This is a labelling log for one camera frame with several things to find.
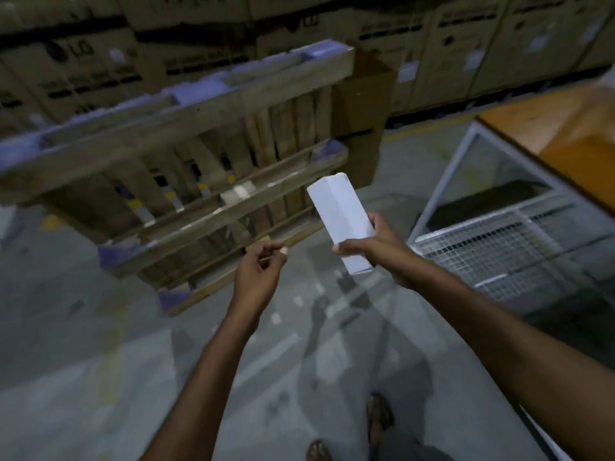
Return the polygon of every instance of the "sandal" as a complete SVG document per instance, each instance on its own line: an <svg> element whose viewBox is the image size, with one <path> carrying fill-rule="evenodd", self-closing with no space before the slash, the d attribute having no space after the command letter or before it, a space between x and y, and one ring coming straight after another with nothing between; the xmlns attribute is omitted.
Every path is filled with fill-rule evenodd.
<svg viewBox="0 0 615 461"><path fill-rule="evenodd" d="M367 402L367 440L371 446L384 442L384 432L395 425L395 417L386 398L373 392Z"/></svg>
<svg viewBox="0 0 615 461"><path fill-rule="evenodd" d="M333 461L331 453L322 440L314 440L307 447L306 461Z"/></svg>

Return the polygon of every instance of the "pallet slat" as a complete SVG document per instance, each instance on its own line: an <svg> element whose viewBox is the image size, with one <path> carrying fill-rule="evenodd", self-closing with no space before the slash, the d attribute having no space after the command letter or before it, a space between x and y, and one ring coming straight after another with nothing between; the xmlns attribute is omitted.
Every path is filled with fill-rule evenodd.
<svg viewBox="0 0 615 461"><path fill-rule="evenodd" d="M173 202L167 199L148 167L138 158L115 166L109 174L125 185L155 218L175 211Z"/></svg>
<svg viewBox="0 0 615 461"><path fill-rule="evenodd" d="M237 180L249 177L254 173L255 168L250 155L250 149L245 142L240 124L233 123L232 125L226 126L222 132L225 134L223 139L223 150L231 162L233 174ZM254 210L254 212L249 214L249 218L257 234L265 231L271 226L264 207Z"/></svg>
<svg viewBox="0 0 615 461"><path fill-rule="evenodd" d="M271 124L275 136L275 145L280 160L297 153L297 140L295 136L295 112L290 100L271 108ZM303 209L301 189L289 192L284 196L289 216Z"/></svg>
<svg viewBox="0 0 615 461"><path fill-rule="evenodd" d="M269 109L260 110L255 115L258 129L258 145L254 149L259 168L267 168L277 162L275 155L275 138L271 127ZM283 197L272 201L269 205L273 224L281 223L287 218L286 205Z"/></svg>
<svg viewBox="0 0 615 461"><path fill-rule="evenodd" d="M322 221L314 217L312 210L313 209L310 209L306 211L306 213L302 213L304 217L298 220L298 226L294 224L283 225L278 229L272 230L272 236L275 239L281 240L285 246L292 247L301 240L319 231L324 225ZM237 259L227 267L226 271L204 286L191 289L189 284L185 283L184 285L177 286L175 289L163 289L159 291L162 310L171 317L174 317L208 298L222 287L230 284L235 277L235 271L237 270L237 264L241 260L241 256L241 253L237 253Z"/></svg>
<svg viewBox="0 0 615 461"><path fill-rule="evenodd" d="M155 152L152 159L182 204L186 205L201 198L201 190L192 171L181 161L174 149Z"/></svg>
<svg viewBox="0 0 615 461"><path fill-rule="evenodd" d="M175 146L207 130L338 82L352 74L353 61L351 47L326 40L195 83L179 84L118 108L97 110L78 122L8 139L0 143L0 202L27 201L152 149ZM280 64L286 67L274 67ZM245 77L253 79L241 82L240 78ZM168 97L172 98L171 107L164 103ZM162 109L152 107L152 101L157 100L163 102ZM63 137L83 126L88 127L88 132L95 131L77 132L79 138L72 141Z"/></svg>
<svg viewBox="0 0 615 461"><path fill-rule="evenodd" d="M50 191L42 196L48 206L68 219L79 219L90 230L114 238L123 232L141 226L141 218L128 207L102 174L87 178Z"/></svg>
<svg viewBox="0 0 615 461"><path fill-rule="evenodd" d="M275 200L279 194L286 194L328 174L343 165L347 158L347 148L335 140L308 148L252 175L249 182L255 186L255 190L249 197L232 205L221 204L219 209L186 224L178 231L144 245L135 239L124 245L99 247L101 266L119 278L141 271L143 267L250 213L255 207ZM218 200L219 195L212 195L212 198Z"/></svg>

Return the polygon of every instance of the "hand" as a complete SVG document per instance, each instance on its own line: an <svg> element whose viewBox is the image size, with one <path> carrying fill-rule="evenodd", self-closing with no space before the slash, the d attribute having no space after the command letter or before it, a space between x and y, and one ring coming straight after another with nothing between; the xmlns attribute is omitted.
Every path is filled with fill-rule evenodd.
<svg viewBox="0 0 615 461"><path fill-rule="evenodd" d="M393 274L400 286L410 287L404 276L408 262L420 259L412 249L397 236L380 213L368 213L374 227L374 235L365 239L348 239L332 250L337 255L364 255L372 265L381 265Z"/></svg>
<svg viewBox="0 0 615 461"><path fill-rule="evenodd" d="M235 272L233 299L227 315L258 324L258 318L275 293L286 260L288 247L281 242L259 241L252 245Z"/></svg>

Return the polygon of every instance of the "finger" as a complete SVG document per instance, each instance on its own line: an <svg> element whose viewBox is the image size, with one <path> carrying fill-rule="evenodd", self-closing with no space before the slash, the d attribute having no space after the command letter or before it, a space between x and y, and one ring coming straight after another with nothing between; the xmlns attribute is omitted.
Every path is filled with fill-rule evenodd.
<svg viewBox="0 0 615 461"><path fill-rule="evenodd" d="M284 247L284 242L282 241L262 241L262 242L263 242L263 246L265 247L265 249L270 252L277 251L278 249L281 249Z"/></svg>
<svg viewBox="0 0 615 461"><path fill-rule="evenodd" d="M265 251L265 241L258 241L252 244L252 246L250 246L248 249L246 249L245 254L249 255L250 257L258 258L259 256L263 254L264 251Z"/></svg>
<svg viewBox="0 0 615 461"><path fill-rule="evenodd" d="M372 226L376 225L376 218L377 216L380 215L379 213L375 213L375 212L367 212L367 218L370 219L370 223L372 224Z"/></svg>
<svg viewBox="0 0 615 461"><path fill-rule="evenodd" d="M367 254L371 238L347 239L340 244L334 244L332 251L337 255Z"/></svg>
<svg viewBox="0 0 615 461"><path fill-rule="evenodd" d="M280 275L280 271L287 260L288 247L284 246L280 250L273 253L272 258L269 260L269 267L267 267L267 271L273 272L274 275Z"/></svg>
<svg viewBox="0 0 615 461"><path fill-rule="evenodd" d="M374 230L376 231L376 233L378 233L381 227L387 226L387 222L384 216L382 216L380 213L372 213L370 215L370 221L372 222L372 225L374 225Z"/></svg>

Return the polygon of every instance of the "cardboard box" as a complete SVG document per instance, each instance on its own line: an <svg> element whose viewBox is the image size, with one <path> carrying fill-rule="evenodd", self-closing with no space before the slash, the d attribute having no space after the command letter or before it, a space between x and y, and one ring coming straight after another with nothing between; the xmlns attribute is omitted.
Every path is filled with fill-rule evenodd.
<svg viewBox="0 0 615 461"><path fill-rule="evenodd" d="M30 92L2 64L0 105L0 138L44 128L52 123Z"/></svg>
<svg viewBox="0 0 615 461"><path fill-rule="evenodd" d="M119 0L134 30L250 20L247 0Z"/></svg>
<svg viewBox="0 0 615 461"><path fill-rule="evenodd" d="M254 45L243 48L206 45L139 43L143 58L163 89L181 82L196 81L221 69L256 59Z"/></svg>
<svg viewBox="0 0 615 461"><path fill-rule="evenodd" d="M562 19L562 28L553 38L555 53L551 57L552 75L569 73L581 56L587 51L602 31L613 12L615 0L568 0ZM611 42L615 40L615 29L611 31ZM611 47L611 61L615 61L615 47Z"/></svg>
<svg viewBox="0 0 615 461"><path fill-rule="evenodd" d="M137 32L136 39L161 88L256 58L254 33L243 24L183 24Z"/></svg>
<svg viewBox="0 0 615 461"><path fill-rule="evenodd" d="M346 173L355 189L372 184L380 160L384 126L365 134L342 139L348 147L348 162L339 171Z"/></svg>
<svg viewBox="0 0 615 461"><path fill-rule="evenodd" d="M397 72L373 53L357 48L352 76L333 86L332 135L339 138L384 128L396 77Z"/></svg>
<svg viewBox="0 0 615 461"><path fill-rule="evenodd" d="M248 0L250 17L254 20L294 13L335 0Z"/></svg>
<svg viewBox="0 0 615 461"><path fill-rule="evenodd" d="M414 88L414 77L418 69L419 61L405 63L397 74L397 81L393 87L393 95L390 102L390 114L399 115L410 109L410 98Z"/></svg>
<svg viewBox="0 0 615 461"><path fill-rule="evenodd" d="M569 53L580 55L582 48L572 40L580 33L571 18L566 20L565 1L511 0L470 95L554 76Z"/></svg>
<svg viewBox="0 0 615 461"><path fill-rule="evenodd" d="M606 22L598 33L588 51L574 68L576 71L608 66L615 62L615 15Z"/></svg>
<svg viewBox="0 0 615 461"><path fill-rule="evenodd" d="M394 70L419 60L425 49L433 12L406 14L357 11L358 44Z"/></svg>
<svg viewBox="0 0 615 461"><path fill-rule="evenodd" d="M440 6L414 81L410 109L462 100L508 0L457 0Z"/></svg>
<svg viewBox="0 0 615 461"><path fill-rule="evenodd" d="M0 34L121 14L117 0L2 0Z"/></svg>
<svg viewBox="0 0 615 461"><path fill-rule="evenodd" d="M349 45L354 45L358 38L358 24L352 8L313 14L289 14L259 22L257 30L258 58L288 52L326 38Z"/></svg>
<svg viewBox="0 0 615 461"><path fill-rule="evenodd" d="M0 59L59 122L158 90L129 29L20 46Z"/></svg>

